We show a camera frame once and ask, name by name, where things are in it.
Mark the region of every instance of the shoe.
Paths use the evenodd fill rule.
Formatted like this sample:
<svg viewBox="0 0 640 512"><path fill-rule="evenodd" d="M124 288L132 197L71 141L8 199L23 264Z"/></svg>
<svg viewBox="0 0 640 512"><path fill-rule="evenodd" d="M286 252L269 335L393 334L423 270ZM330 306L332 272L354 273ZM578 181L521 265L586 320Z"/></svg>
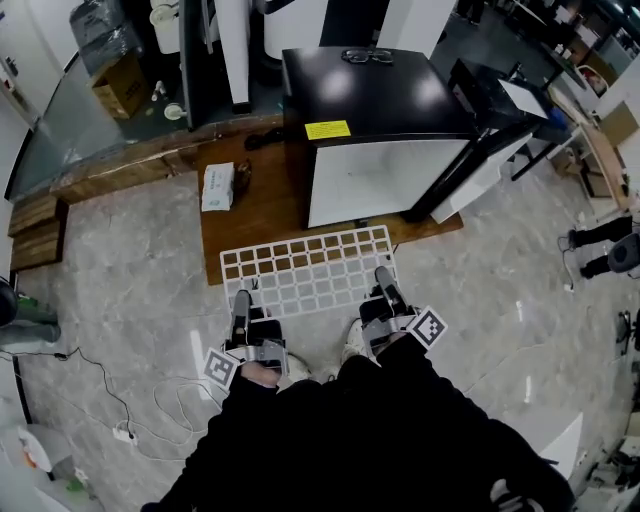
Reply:
<svg viewBox="0 0 640 512"><path fill-rule="evenodd" d="M369 357L367 353L367 348L364 344L364 339L362 338L362 320L357 318L351 324L349 329L349 334L347 334L347 342L344 345L344 349L342 350L342 357L340 358L340 365L343 365L347 359L353 356L364 356L372 361L373 358Z"/></svg>
<svg viewBox="0 0 640 512"><path fill-rule="evenodd" d="M289 364L288 377L292 383L311 378L311 371L301 359L287 354L287 363Z"/></svg>
<svg viewBox="0 0 640 512"><path fill-rule="evenodd" d="M567 243L569 244L570 251L573 251L577 247L576 245L577 235L578 235L578 232L575 229L572 229L567 233Z"/></svg>

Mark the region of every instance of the eyeglasses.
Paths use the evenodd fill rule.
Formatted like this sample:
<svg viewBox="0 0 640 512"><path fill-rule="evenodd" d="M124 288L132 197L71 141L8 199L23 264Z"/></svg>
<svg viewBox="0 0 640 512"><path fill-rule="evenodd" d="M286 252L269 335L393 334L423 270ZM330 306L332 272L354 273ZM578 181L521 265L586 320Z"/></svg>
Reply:
<svg viewBox="0 0 640 512"><path fill-rule="evenodd" d="M342 52L342 60L351 64L365 64L375 60L381 64L393 64L393 53L388 50L345 50Z"/></svg>

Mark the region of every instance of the person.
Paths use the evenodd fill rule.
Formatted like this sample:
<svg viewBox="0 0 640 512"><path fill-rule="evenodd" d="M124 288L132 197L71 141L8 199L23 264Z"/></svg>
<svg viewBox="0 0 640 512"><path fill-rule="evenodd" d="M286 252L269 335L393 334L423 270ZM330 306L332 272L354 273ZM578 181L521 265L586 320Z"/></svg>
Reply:
<svg viewBox="0 0 640 512"><path fill-rule="evenodd" d="M567 481L439 377L412 335L389 337L375 360L365 353L356 320L339 373L324 384L302 380L278 393L277 373L244 364L180 477L142 512L571 509Z"/></svg>
<svg viewBox="0 0 640 512"><path fill-rule="evenodd" d="M471 18L467 17L467 13L469 9L473 8L471 12ZM469 23L474 26L478 26L480 24L480 20L482 19L482 13L484 12L484 1L483 0L459 0L458 7L453 13L460 18L467 18Z"/></svg>
<svg viewBox="0 0 640 512"><path fill-rule="evenodd" d="M573 251L578 247L584 247L585 245L604 242L606 240L618 242L631 233L633 233L633 217L631 215L618 217L594 229L572 229L567 235L569 250ZM609 257L605 254L604 256L589 261L584 267L581 267L580 275L585 279L592 279L597 275L610 271Z"/></svg>

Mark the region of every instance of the yellow label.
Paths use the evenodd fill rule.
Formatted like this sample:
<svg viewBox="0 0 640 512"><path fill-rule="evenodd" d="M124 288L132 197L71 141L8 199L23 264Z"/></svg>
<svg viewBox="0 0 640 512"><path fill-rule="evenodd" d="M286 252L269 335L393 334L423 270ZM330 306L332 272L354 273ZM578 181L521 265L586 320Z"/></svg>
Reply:
<svg viewBox="0 0 640 512"><path fill-rule="evenodd" d="M351 132L346 121L325 121L305 124L309 140L331 139L333 137L349 137Z"/></svg>

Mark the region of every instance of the sticker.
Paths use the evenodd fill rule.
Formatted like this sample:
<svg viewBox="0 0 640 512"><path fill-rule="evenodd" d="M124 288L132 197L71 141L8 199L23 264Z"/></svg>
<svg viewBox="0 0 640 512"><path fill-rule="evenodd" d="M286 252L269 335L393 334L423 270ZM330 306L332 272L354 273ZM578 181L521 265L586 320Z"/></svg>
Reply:
<svg viewBox="0 0 640 512"><path fill-rule="evenodd" d="M204 359L204 376L219 388L229 391L239 361L214 348L210 348Z"/></svg>
<svg viewBox="0 0 640 512"><path fill-rule="evenodd" d="M431 309L431 306L427 306L418 318L409 324L407 332L413 334L427 350L431 350L448 328L440 315Z"/></svg>
<svg viewBox="0 0 640 512"><path fill-rule="evenodd" d="M309 140L332 139L333 137L350 137L351 132L346 121L325 121L323 123L309 123L304 127Z"/></svg>

